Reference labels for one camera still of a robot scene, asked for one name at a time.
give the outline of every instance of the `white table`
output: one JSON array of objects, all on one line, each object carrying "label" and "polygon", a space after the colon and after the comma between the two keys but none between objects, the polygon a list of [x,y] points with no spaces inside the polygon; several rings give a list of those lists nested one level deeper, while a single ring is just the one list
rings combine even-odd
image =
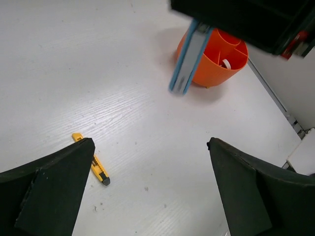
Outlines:
[{"label": "white table", "polygon": [[167,88],[189,19],[158,0],[0,3],[0,171],[92,137],[74,236],[226,232],[206,142],[281,166],[300,139],[246,66],[216,88]]}]

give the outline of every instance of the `orange cup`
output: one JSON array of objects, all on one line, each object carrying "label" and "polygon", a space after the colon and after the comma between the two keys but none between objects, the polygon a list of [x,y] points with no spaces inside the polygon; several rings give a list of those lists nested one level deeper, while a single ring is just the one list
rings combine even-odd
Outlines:
[{"label": "orange cup", "polygon": [[[185,38],[186,35],[177,47],[177,58]],[[244,41],[214,29],[192,80],[207,88],[220,85],[240,71],[247,64],[248,57]],[[231,69],[221,66],[223,59],[228,60]]]}]

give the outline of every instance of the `white surface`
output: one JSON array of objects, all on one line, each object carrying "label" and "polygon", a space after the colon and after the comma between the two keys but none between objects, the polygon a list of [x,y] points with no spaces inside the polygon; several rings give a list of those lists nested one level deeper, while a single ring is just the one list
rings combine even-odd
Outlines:
[{"label": "white surface", "polygon": [[315,173],[315,129],[307,133],[288,162],[297,173],[307,176]]},{"label": "white surface", "polygon": [[1,1],[0,171],[81,132],[112,180],[89,175],[74,236],[224,235],[206,142],[279,166],[299,144],[248,66],[216,88],[168,92],[187,27],[166,1]]},{"label": "white surface", "polygon": [[315,50],[289,61],[250,47],[250,57],[288,111],[306,129],[315,127]]}]

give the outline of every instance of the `gray wall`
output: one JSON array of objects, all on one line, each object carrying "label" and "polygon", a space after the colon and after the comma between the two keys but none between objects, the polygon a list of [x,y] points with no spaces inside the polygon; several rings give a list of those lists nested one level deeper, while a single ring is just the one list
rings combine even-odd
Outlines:
[{"label": "gray wall", "polygon": [[315,49],[286,61],[249,46],[250,58],[287,110],[304,129],[315,127]]}]

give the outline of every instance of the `yellow utility knife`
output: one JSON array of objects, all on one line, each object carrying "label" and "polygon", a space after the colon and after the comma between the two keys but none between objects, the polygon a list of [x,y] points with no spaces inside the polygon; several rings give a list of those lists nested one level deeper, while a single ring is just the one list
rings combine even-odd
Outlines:
[{"label": "yellow utility knife", "polygon": [[[83,136],[81,133],[73,133],[72,138],[75,142],[80,141],[83,139]],[[101,162],[97,158],[97,156],[94,154],[94,158],[91,165],[92,171],[95,174],[95,176],[101,181],[105,186],[108,186],[110,184],[110,178],[108,176],[108,173],[102,166]]]}]

